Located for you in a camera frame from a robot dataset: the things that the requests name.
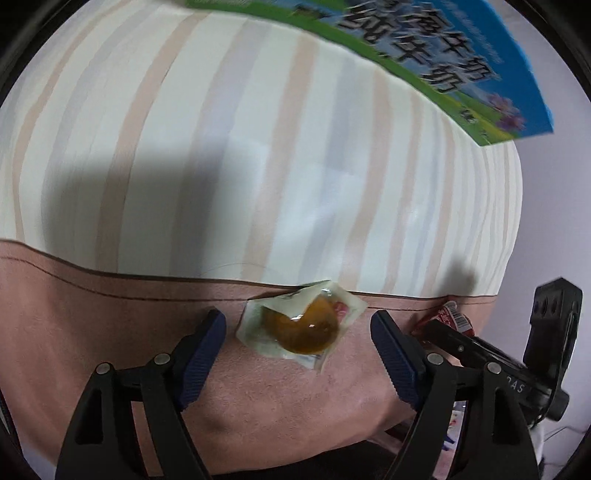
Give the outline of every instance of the white wall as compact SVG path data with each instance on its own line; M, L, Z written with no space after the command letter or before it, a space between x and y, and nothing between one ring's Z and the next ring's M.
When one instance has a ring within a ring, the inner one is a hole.
M570 405L560 426L591 423L591 103L548 42L503 0L490 0L528 55L555 133L517 142L523 171L523 208L517 243L483 337L521 359L536 286L564 277L583 290L579 337L563 387ZM553 478L582 438L567 430L550 439L544 478Z

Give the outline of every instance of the blue clamp pad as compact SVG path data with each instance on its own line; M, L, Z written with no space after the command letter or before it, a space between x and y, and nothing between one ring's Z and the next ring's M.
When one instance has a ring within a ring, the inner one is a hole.
M371 317L370 331L399 398L418 411L428 393L422 347L416 339L404 335L385 310Z
M214 309L174 349L173 397L181 411L198 399L225 339L226 317Z

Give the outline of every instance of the metal rivet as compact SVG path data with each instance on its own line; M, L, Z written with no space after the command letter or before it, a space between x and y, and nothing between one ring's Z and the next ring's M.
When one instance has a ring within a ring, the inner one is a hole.
M498 375L501 373L501 366L499 364L497 364L496 362L491 362L489 364L486 364L486 369L491 373L491 374L495 374Z
M170 362L170 355L167 353L159 353L154 357L154 363L156 365L165 365Z
M439 353L430 353L427 355L427 361L433 365L441 365L443 363L443 357Z
M98 373L99 375L104 375L109 370L111 370L111 366L107 363L100 364L98 367L96 367L96 373Z

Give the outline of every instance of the black bracket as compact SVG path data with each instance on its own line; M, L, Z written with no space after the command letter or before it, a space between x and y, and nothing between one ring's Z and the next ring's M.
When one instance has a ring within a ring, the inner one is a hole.
M527 423L501 367L456 367L425 352L388 312L371 319L371 336L401 400L417 416L384 480L430 480L455 401L467 401L449 479L539 480Z
M88 380L66 433L56 480L148 478L139 449L132 401L144 403L163 480L209 480L181 411L199 397L226 337L226 319L212 310L169 355L116 370L100 364Z

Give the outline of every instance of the purple flower graphic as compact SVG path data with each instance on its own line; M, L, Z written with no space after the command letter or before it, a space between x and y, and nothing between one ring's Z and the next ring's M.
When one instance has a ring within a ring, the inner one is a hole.
M519 110L513 106L513 101L510 98L500 96L498 93L493 93L488 96L488 103L496 111L504 114L519 113Z
M498 93L488 96L488 103L497 112L501 113L501 118L496 126L506 132L515 132L525 129L525 118L521 115L518 108L513 105L510 98L505 98Z
M520 131L525 128L525 118L520 113L513 115L503 115L501 119L496 123L500 129L506 132Z

